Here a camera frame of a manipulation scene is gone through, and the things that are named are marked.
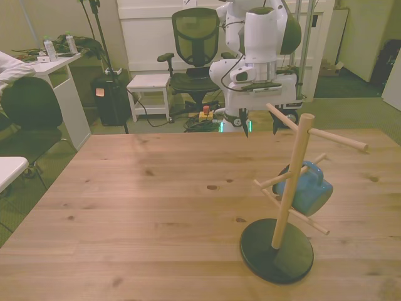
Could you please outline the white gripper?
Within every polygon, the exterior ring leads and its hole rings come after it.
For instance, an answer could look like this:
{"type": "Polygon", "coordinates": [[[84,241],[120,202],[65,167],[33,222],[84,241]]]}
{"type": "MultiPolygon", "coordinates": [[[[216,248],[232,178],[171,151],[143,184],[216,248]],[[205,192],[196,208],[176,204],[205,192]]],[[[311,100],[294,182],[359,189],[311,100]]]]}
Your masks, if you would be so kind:
{"type": "MultiPolygon", "coordinates": [[[[242,128],[246,137],[249,137],[248,111],[266,110],[268,103],[283,110],[302,107],[303,99],[296,98],[296,84],[295,73],[284,73],[271,82],[234,85],[227,94],[226,108],[239,109],[242,128]]],[[[279,129],[279,119],[273,113],[271,116],[275,135],[279,129]]]]}

